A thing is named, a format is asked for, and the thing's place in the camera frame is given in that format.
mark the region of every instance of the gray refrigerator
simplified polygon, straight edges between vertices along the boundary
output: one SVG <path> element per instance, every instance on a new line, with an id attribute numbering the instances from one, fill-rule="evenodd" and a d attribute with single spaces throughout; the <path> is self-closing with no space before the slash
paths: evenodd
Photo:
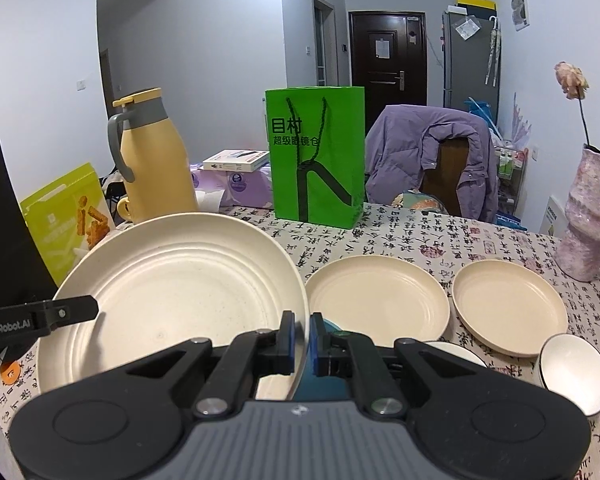
<path id="1" fill-rule="evenodd" d="M 462 20 L 462 14 L 445 12 L 442 16 L 445 54 L 444 106 L 456 110 L 468 111 L 464 103 L 469 97 L 476 101 L 485 101 L 491 105 L 493 121 L 498 120 L 498 99 L 500 96 L 500 74 L 493 86 L 495 59 L 491 67 L 489 84 L 485 85 L 489 54 L 491 51 L 491 31 L 493 22 L 472 16 L 480 25 L 480 30 L 468 40 L 464 40 L 453 24 Z"/>

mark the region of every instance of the green shopping bag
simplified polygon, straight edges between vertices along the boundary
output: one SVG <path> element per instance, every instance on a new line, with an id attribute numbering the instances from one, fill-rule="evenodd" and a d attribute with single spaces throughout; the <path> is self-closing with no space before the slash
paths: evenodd
<path id="1" fill-rule="evenodd" d="M 269 90 L 277 218 L 351 229 L 365 196 L 365 89 Z"/>

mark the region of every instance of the blue bowl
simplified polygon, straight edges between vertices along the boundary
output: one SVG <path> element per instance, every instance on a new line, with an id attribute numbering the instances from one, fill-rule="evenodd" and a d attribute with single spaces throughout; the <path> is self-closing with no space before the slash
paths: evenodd
<path id="1" fill-rule="evenodd" d="M 327 332 L 340 330 L 333 323 L 324 320 Z M 346 400 L 350 399 L 347 381 L 338 377 L 316 377 L 314 374 L 313 360 L 308 357 L 294 400 L 298 402 L 311 402 L 312 400 Z"/>

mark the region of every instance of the flower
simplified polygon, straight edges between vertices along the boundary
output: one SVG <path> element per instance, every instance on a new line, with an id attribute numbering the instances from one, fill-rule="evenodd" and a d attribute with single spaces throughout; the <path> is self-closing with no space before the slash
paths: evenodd
<path id="1" fill-rule="evenodd" d="M 582 70 L 570 63 L 561 61 L 555 66 L 555 78 L 562 86 L 562 91 L 567 99 L 584 99 L 589 88 Z"/>

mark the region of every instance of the tablecloth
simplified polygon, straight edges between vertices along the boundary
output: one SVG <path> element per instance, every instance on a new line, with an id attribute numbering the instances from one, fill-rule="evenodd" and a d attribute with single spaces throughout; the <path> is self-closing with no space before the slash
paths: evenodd
<path id="1" fill-rule="evenodd" d="M 553 260 L 557 243 L 554 238 L 475 220 L 371 204 L 365 204 L 362 218 L 352 230 L 276 219 L 272 211 L 262 209 L 231 208 L 226 213 L 275 238 L 305 280 L 321 266 L 345 256 L 384 254 L 425 269 L 442 284 L 452 303 L 453 277 L 466 264 L 486 258 L 522 264 L 554 286 L 566 306 L 570 332 L 600 352 L 600 272 L 592 283 L 568 278 Z M 534 360 L 491 350 L 475 340 L 453 312 L 442 339 L 469 348 L 490 368 L 531 380 Z M 0 423 L 6 433 L 13 413 L 38 392 L 36 349 L 33 347 L 20 360 L 22 373 L 15 384 L 5 386 L 0 380 Z M 589 423 L 592 442 L 576 480 L 600 480 L 600 414 L 590 417 Z"/>

